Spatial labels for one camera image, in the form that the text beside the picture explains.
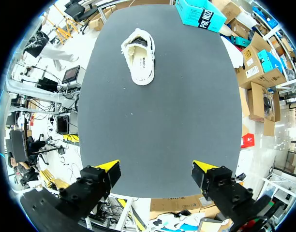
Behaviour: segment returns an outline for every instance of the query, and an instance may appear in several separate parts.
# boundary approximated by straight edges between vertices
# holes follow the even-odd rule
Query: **blue box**
[[[265,73],[269,72],[274,68],[278,68],[282,73],[282,64],[269,52],[263,50],[258,53],[258,58],[262,64],[263,70]]]
[[[235,45],[247,47],[251,43],[251,41],[246,40],[246,39],[239,37],[239,36],[231,35],[231,43],[235,44]]]
[[[182,23],[219,32],[226,17],[208,0],[177,0],[176,8]]]

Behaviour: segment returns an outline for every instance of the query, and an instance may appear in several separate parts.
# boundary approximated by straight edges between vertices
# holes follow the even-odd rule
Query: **white sneaker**
[[[132,80],[137,85],[148,85],[154,78],[154,48],[152,36],[139,28],[121,45]]]
[[[75,62],[78,59],[79,59],[79,56],[73,55],[70,62]]]

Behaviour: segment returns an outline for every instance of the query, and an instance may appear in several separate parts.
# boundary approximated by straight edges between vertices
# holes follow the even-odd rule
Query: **computer screen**
[[[69,117],[68,116],[57,117],[57,132],[60,134],[69,133]]]

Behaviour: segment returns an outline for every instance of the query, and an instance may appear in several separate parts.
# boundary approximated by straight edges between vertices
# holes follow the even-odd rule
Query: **dark gray table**
[[[121,43],[135,30],[155,42],[155,76],[131,80]],[[241,107],[236,75],[219,34],[183,25],[174,6],[115,11],[88,64],[79,100],[83,165],[121,161],[112,192],[171,198],[200,193],[193,160],[236,170]]]

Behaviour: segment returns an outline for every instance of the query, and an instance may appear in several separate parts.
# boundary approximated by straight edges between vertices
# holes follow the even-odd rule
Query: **white floor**
[[[74,37],[69,39],[65,45],[60,46],[60,49],[79,55],[79,60],[75,63],[62,61],[66,65],[66,70],[76,65],[81,65],[84,68],[87,67],[98,34],[99,32],[87,28],[85,35],[73,33]],[[49,65],[48,70],[57,75],[58,78],[61,79],[63,77],[64,71],[56,71],[50,59],[43,58],[42,62],[47,63]],[[244,180],[244,186],[254,189],[255,197],[262,187],[262,182],[257,181],[257,179],[267,176],[268,170],[274,162],[276,166],[284,167],[285,165],[287,151],[291,145],[288,127],[293,126],[293,120],[293,112],[287,109],[282,110],[281,121],[277,122],[275,126],[275,136],[267,137],[263,136],[263,123],[254,122],[248,118],[243,119],[250,133],[253,133],[255,136],[255,146],[250,149],[244,149],[241,152],[238,167],[247,175]],[[34,138],[38,138],[39,134],[43,133],[45,139],[52,136],[53,139],[62,140],[62,135],[56,134],[55,130],[49,131],[51,127],[52,125],[47,119],[36,120],[34,126],[32,126],[32,135]],[[72,183],[79,176],[79,170],[83,168],[79,147],[62,141],[57,142],[57,145],[63,145],[63,147],[67,148],[66,153],[59,155],[56,151],[49,152],[44,156],[48,160],[49,165],[45,165],[40,160],[40,167],[42,170],[48,169],[55,178]],[[147,223],[149,220],[150,199],[138,199],[133,203],[133,206],[142,220]]]

